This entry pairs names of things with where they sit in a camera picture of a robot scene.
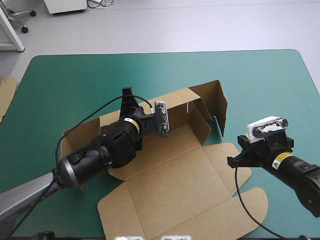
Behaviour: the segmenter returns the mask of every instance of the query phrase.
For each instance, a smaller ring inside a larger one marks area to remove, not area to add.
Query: office chair
[[[22,26],[21,32],[24,34],[26,34],[29,31],[29,29],[26,24],[24,24],[22,21],[17,20],[16,16],[19,16],[21,14],[26,14],[26,13],[29,13],[31,17],[34,17],[35,15],[37,15],[37,13],[34,10],[14,12],[11,9],[6,8],[6,6],[4,5],[2,0],[0,0],[0,8],[4,12],[4,15],[9,20],[9,22],[15,22],[15,23],[19,24],[20,26]]]

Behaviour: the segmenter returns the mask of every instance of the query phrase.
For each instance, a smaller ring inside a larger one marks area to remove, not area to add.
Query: black cable
[[[248,211],[242,197],[241,197],[241,194],[240,194],[240,190],[239,190],[239,185],[238,185],[238,167],[235,168],[235,172],[234,172],[234,180],[235,180],[235,187],[236,187],[236,192],[238,193],[238,197],[239,197],[239,200],[240,200],[240,203],[243,207],[243,209],[245,210],[246,214],[248,214],[248,216],[252,219],[252,221],[254,221],[256,224],[258,224],[260,227],[262,227],[264,230],[266,230],[267,232],[271,233],[272,235],[276,236],[277,238],[280,238],[280,239],[285,239],[284,236],[270,230],[269,228],[267,228],[266,226],[264,226],[262,223],[258,222],[252,215],[251,213]]]
[[[123,97],[134,97],[137,99],[141,99],[144,102],[146,102],[150,108],[152,108],[152,105],[150,102],[148,102],[146,99],[144,99],[141,96],[137,96],[137,95],[122,95],[122,96],[118,96],[114,99],[112,99],[111,101],[107,102],[106,104],[104,104],[103,106],[101,106],[100,108],[98,108],[96,111],[94,111],[93,113],[91,113],[89,116],[87,116],[86,118],[84,118],[83,120],[81,120],[77,125],[75,125],[73,128],[71,128],[70,131],[68,131],[67,133],[65,133],[58,141],[57,145],[56,145],[56,149],[55,149],[55,167],[56,167],[56,173],[55,176],[58,176],[59,174],[59,147],[61,144],[61,141],[69,134],[71,133],[73,130],[75,130],[77,127],[79,127],[82,123],[84,123],[86,120],[88,120],[89,118],[91,118],[93,115],[95,115],[97,112],[99,112],[101,109],[103,109],[104,107],[108,106],[109,104],[113,103],[114,101],[118,100],[118,99],[122,99]]]
[[[55,183],[55,180],[53,179],[51,183],[48,185],[48,187],[43,191],[43,193],[38,197],[38,199],[34,202],[34,204],[30,207],[30,209],[26,212],[26,214],[21,218],[21,220],[15,225],[15,227],[10,232],[9,236],[5,240],[9,240],[12,235],[17,231],[17,229],[20,227],[20,225],[26,220],[26,218],[29,216],[29,214],[35,209],[35,207],[38,205],[38,203],[41,202],[41,200],[44,198],[44,196],[47,194],[49,189],[52,187],[52,185]]]

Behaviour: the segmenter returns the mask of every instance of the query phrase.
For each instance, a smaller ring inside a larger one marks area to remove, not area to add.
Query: gray floor
[[[0,76],[10,76],[19,58],[16,51],[0,52]]]
[[[42,0],[9,5],[37,11],[29,32],[18,33],[26,47],[12,70],[19,80],[37,55],[295,49],[320,89],[320,0],[119,0],[59,16]],[[0,59],[12,69],[11,54]]]

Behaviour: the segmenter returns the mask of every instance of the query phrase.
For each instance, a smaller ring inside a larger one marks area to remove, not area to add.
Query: cardboard piece
[[[15,77],[9,76],[5,80],[3,76],[0,76],[0,122],[10,106],[17,84],[18,81]]]
[[[245,214],[236,197],[234,170],[227,156],[239,152],[232,143],[202,146],[211,128],[205,119],[216,118],[221,134],[226,124],[227,100],[218,80],[184,88],[155,99],[168,107],[170,132],[144,137],[136,158],[109,173],[125,182],[98,203],[108,240],[117,236],[144,236],[160,240],[164,235],[191,235],[193,239],[234,240],[257,226]],[[141,103],[145,111],[149,108]],[[87,145],[111,128],[119,111],[82,124],[68,135],[62,155]],[[241,186],[251,175],[238,171]],[[259,188],[243,194],[252,214],[262,221],[268,209]]]

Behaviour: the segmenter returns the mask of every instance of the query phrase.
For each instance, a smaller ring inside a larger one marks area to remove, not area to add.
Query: white cabinet
[[[44,0],[44,2],[51,14],[78,11],[87,8],[87,0]]]

